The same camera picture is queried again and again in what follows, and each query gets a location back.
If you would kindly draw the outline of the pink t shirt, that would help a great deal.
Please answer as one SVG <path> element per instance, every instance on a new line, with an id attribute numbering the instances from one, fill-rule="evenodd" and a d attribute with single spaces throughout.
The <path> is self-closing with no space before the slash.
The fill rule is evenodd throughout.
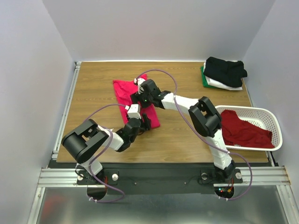
<path id="1" fill-rule="evenodd" d="M 134 84 L 134 81 L 113 80 L 113 89 L 118 104 L 132 105 L 130 95 L 136 93 L 138 87 Z M 142 107 L 141 113 L 145 113 L 151 120 L 151 128 L 160 127 L 160 122 L 153 105 L 147 108 Z"/>

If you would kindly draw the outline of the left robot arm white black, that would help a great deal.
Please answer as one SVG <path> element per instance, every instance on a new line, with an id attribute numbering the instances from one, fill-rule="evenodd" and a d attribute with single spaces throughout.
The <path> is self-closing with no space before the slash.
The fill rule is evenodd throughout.
<path id="1" fill-rule="evenodd" d="M 116 132 L 99 126 L 88 119 L 66 134 L 61 144 L 75 161 L 90 175 L 103 177 L 103 166 L 94 155 L 100 147 L 123 152 L 135 141 L 140 132 L 151 129 L 151 120 L 143 113 L 140 118 L 129 118 L 125 126 Z"/>

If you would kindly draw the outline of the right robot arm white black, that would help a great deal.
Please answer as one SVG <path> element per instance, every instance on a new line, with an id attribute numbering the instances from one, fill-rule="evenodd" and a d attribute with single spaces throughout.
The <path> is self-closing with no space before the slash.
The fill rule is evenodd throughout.
<path id="1" fill-rule="evenodd" d="M 133 83 L 137 86 L 137 92 L 131 95 L 134 104 L 139 103 L 142 108 L 153 105 L 165 110 L 175 110 L 185 121 L 187 119 L 184 115 L 189 115 L 192 123 L 188 123 L 188 126 L 209 145 L 216 178 L 224 182 L 233 177 L 235 162 L 222 136 L 221 116 L 209 98 L 185 98 L 170 91 L 160 91 L 151 79 L 136 78 Z"/>

